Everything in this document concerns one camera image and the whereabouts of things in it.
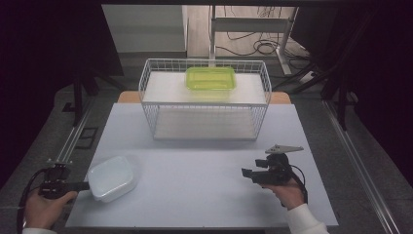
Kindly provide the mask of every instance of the person's arm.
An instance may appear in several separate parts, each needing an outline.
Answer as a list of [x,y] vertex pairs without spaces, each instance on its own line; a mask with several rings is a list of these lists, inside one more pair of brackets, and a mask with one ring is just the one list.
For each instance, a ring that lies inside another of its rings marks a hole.
[[56,234],[51,231],[52,225],[60,216],[64,205],[77,196],[71,191],[64,196],[50,200],[38,195],[39,189],[34,189],[27,199],[24,217],[26,225],[23,234]]
[[316,220],[307,204],[302,204],[286,213],[286,221],[292,234],[326,234],[324,223]]
[[304,195],[294,179],[283,186],[270,184],[261,184],[261,186],[272,190],[286,206],[286,220],[292,234],[328,233],[325,224],[316,220],[304,203]]

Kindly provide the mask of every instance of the human hand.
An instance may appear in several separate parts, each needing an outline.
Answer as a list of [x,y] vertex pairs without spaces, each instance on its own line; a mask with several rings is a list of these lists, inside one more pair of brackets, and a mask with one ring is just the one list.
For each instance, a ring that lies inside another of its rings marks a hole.
[[292,178],[285,185],[260,185],[264,188],[272,190],[288,210],[292,210],[304,204],[304,194],[302,193],[298,183]]
[[50,200],[39,196],[39,189],[34,189],[27,198],[24,217],[25,227],[50,229],[60,216],[64,205],[76,198],[77,192],[71,191],[64,196]]

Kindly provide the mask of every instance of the aluminum rail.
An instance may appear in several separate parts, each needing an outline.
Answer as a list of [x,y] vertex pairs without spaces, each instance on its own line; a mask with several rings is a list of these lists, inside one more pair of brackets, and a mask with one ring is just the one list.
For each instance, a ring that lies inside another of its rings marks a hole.
[[70,155],[72,154],[72,151],[76,145],[76,142],[79,139],[79,136],[83,128],[85,127],[85,124],[91,114],[93,105],[94,105],[94,97],[88,97],[86,99],[86,103],[84,107],[84,112],[83,112],[84,114],[82,118],[80,119],[78,125],[76,127],[73,127],[72,131],[70,132],[69,137],[66,140],[66,143],[61,148],[55,160],[52,161],[52,159],[49,159],[48,162],[61,163],[61,164],[71,163],[69,162]]
[[385,229],[386,233],[389,233],[389,234],[400,233],[400,230],[398,229],[394,221],[392,212],[390,211],[388,205],[386,204],[386,201],[383,198],[382,194],[380,193],[379,189],[376,187],[375,183],[373,182],[373,179],[371,178],[367,169],[364,167],[364,164],[360,156],[358,155],[358,152],[355,146],[353,145],[353,142],[350,136],[348,135],[347,132],[341,129],[339,122],[335,118],[336,111],[334,109],[333,104],[331,103],[331,101],[326,101],[326,100],[324,100],[322,104],[327,110],[327,113],[334,126],[334,129],[336,130],[338,137],[343,143],[344,148],[349,156],[349,159],[355,168],[358,178],[360,179],[360,182],[368,198],[370,199],[370,202],[373,205],[373,208],[376,211],[376,214],[379,217],[380,222],[382,223],[383,228]]

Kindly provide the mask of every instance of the white table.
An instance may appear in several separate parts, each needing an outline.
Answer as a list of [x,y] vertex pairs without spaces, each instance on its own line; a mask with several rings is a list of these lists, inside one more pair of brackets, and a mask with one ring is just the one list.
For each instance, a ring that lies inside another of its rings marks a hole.
[[288,153],[305,174],[309,206],[326,225],[337,225],[313,155],[292,104],[270,105],[257,141],[154,140],[140,104],[116,103],[91,167],[123,155],[138,184],[111,203],[81,192],[67,227],[136,229],[244,229],[286,226],[285,208],[267,189],[242,176],[241,168],[275,143],[303,146]]

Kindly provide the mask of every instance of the white wall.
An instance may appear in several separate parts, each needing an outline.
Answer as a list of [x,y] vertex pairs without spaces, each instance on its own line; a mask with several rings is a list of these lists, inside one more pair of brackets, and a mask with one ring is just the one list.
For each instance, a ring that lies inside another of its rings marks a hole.
[[102,5],[118,53],[186,51],[186,7]]

